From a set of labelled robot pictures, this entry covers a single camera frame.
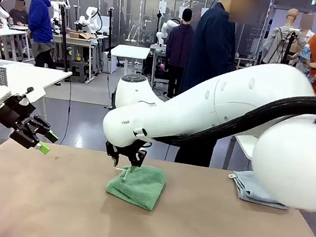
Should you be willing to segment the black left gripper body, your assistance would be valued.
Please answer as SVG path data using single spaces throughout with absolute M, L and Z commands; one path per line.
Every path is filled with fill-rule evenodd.
M 0 108 L 0 123 L 13 129 L 9 138 L 27 149 L 37 145 L 36 131 L 40 119 L 38 114 L 34 114 L 35 106 L 27 97 L 32 91 L 33 87 L 29 87 L 26 93 L 10 96 Z

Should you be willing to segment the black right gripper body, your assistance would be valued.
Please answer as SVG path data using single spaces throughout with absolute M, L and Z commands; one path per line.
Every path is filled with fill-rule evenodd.
M 118 150 L 118 152 L 121 155 L 127 156 L 132 154 L 133 152 L 138 151 L 139 149 L 141 149 L 144 145 L 146 144 L 145 141 L 138 141 L 135 140 L 131 145 L 127 145 L 124 147 L 117 147 L 115 146 L 115 148 Z

